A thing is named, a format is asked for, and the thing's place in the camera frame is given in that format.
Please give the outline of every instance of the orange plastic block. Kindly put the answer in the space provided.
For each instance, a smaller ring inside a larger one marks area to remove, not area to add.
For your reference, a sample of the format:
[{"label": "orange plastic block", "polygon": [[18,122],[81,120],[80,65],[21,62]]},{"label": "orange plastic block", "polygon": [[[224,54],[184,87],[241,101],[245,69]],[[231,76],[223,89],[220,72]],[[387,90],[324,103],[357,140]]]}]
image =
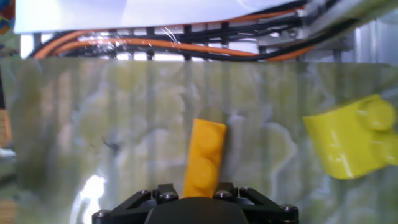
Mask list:
[{"label": "orange plastic block", "polygon": [[225,132],[224,124],[194,120],[183,197],[213,197],[218,184]]}]

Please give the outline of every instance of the orange cable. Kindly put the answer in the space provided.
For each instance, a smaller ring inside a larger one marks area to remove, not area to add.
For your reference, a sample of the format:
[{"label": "orange cable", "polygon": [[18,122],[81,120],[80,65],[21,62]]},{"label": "orange cable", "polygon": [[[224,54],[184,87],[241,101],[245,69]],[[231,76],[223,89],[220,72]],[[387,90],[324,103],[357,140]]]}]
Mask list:
[{"label": "orange cable", "polygon": [[90,32],[93,32],[95,30],[80,30],[80,31],[74,31],[70,34],[64,35],[63,37],[60,37],[53,42],[49,43],[48,45],[44,46],[42,49],[40,49],[35,55],[34,58],[37,59],[43,59],[45,58],[51,51],[56,49],[59,45],[64,44],[70,40],[76,39],[82,35],[89,34]]},{"label": "orange cable", "polygon": [[[208,47],[208,46],[200,46],[200,45],[193,45],[193,44],[184,44],[184,43],[174,43],[164,40],[152,40],[152,39],[139,39],[139,38],[110,38],[104,40],[86,40],[86,41],[74,41],[67,43],[56,51],[52,53],[52,55],[57,55],[62,52],[77,49],[80,47],[89,47],[92,45],[101,45],[101,44],[128,44],[128,45],[142,45],[142,46],[154,46],[154,47],[168,47],[173,49],[180,49],[180,50],[194,50],[199,52],[207,52],[207,53],[216,53],[216,54],[228,54],[233,56],[240,56],[240,57],[249,57],[249,56],[257,56],[258,54],[244,52],[240,50],[231,50],[231,49],[224,49],[219,47]],[[291,52],[285,55],[280,55],[277,57],[269,58],[267,60],[270,61],[282,61],[282,60],[289,60],[299,55],[308,52],[313,47],[307,47],[304,49],[297,50],[295,52]]]},{"label": "orange cable", "polygon": [[[250,20],[256,20],[256,19],[264,19],[264,18],[271,18],[271,17],[276,17],[276,16],[281,16],[284,14],[288,14],[291,12],[295,12],[297,9],[291,9],[283,12],[272,12],[272,13],[267,13],[267,14],[258,14],[258,15],[248,15],[248,16],[242,16],[238,18],[233,18],[225,21],[219,21],[219,22],[242,22],[242,21],[250,21]],[[63,37],[60,37],[59,39],[54,40],[53,42],[49,43],[42,49],[40,49],[35,55],[34,58],[37,59],[43,59],[45,58],[51,51],[56,49],[58,46],[69,42],[73,39],[76,39],[77,37],[85,34],[89,34],[90,32],[95,32],[99,30],[80,30],[80,31],[75,31],[70,34],[67,34]]]}]

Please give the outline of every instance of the yellow lego brick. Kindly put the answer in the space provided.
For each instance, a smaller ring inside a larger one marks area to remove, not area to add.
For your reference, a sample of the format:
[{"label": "yellow lego brick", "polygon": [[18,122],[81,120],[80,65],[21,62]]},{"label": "yellow lego brick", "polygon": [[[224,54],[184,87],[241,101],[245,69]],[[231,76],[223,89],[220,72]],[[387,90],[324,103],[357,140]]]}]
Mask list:
[{"label": "yellow lego brick", "polygon": [[225,132],[224,124],[194,120],[183,197],[212,198],[218,184]]},{"label": "yellow lego brick", "polygon": [[398,165],[396,119],[394,107],[379,95],[303,118],[325,172],[337,179]]}]

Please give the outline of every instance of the bolt head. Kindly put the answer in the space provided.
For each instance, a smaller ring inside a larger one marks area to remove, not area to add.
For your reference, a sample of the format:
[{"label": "bolt head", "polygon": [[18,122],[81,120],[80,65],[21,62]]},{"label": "bolt head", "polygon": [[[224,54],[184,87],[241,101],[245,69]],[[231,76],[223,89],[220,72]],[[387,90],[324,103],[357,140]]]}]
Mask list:
[{"label": "bolt head", "polygon": [[226,190],[219,190],[215,193],[215,196],[219,198],[226,198],[226,197],[232,197],[231,192],[228,192]]},{"label": "bolt head", "polygon": [[111,213],[111,211],[107,210],[107,209],[101,209],[100,211],[94,213],[95,216],[97,217],[104,217],[105,215]]},{"label": "bolt head", "polygon": [[297,209],[298,209],[296,206],[294,206],[294,205],[289,205],[289,204],[281,205],[280,208],[281,208],[283,211],[285,211],[285,212],[291,212],[291,211],[294,211],[294,210],[297,210]]},{"label": "bolt head", "polygon": [[149,194],[150,190],[140,190],[139,191],[141,194]]},{"label": "bolt head", "polygon": [[250,190],[251,189],[251,187],[241,187],[240,188],[240,190],[244,190],[244,191],[248,191],[248,190]]},{"label": "bolt head", "polygon": [[174,192],[166,192],[166,193],[162,193],[160,195],[160,197],[165,198],[165,199],[175,198],[176,196],[177,196],[177,194],[175,194]]}]

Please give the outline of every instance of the marbled surface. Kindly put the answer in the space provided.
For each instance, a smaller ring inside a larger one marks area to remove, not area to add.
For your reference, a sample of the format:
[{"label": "marbled surface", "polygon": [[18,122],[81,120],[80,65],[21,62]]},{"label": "marbled surface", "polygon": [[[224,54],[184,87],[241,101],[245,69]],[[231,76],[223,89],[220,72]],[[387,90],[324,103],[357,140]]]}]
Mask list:
[{"label": "marbled surface", "polygon": [[18,223],[86,224],[138,190],[181,192],[194,118],[229,127],[221,180],[297,205],[301,223],[398,223],[398,167],[332,179],[301,120],[373,93],[398,107],[398,67],[52,58],[3,60],[1,73]]}]

